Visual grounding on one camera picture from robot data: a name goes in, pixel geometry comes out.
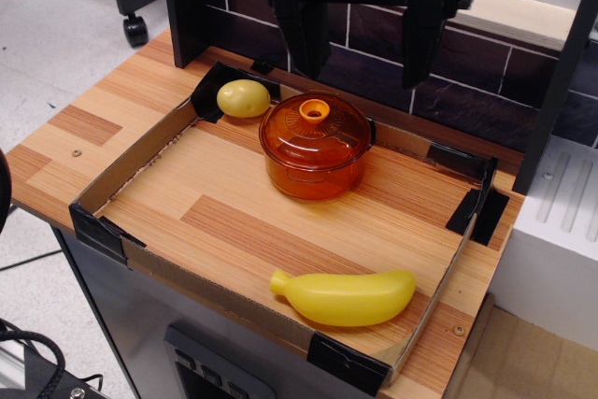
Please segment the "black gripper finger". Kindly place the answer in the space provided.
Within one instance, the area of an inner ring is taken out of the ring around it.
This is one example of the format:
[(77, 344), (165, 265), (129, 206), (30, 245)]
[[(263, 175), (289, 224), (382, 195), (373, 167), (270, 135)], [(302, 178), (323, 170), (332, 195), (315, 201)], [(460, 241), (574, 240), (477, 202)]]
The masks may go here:
[(318, 0), (272, 0), (272, 7), (296, 70), (317, 78), (331, 54), (328, 5)]
[(408, 0), (403, 15), (404, 89), (429, 77), (446, 21), (445, 0)]

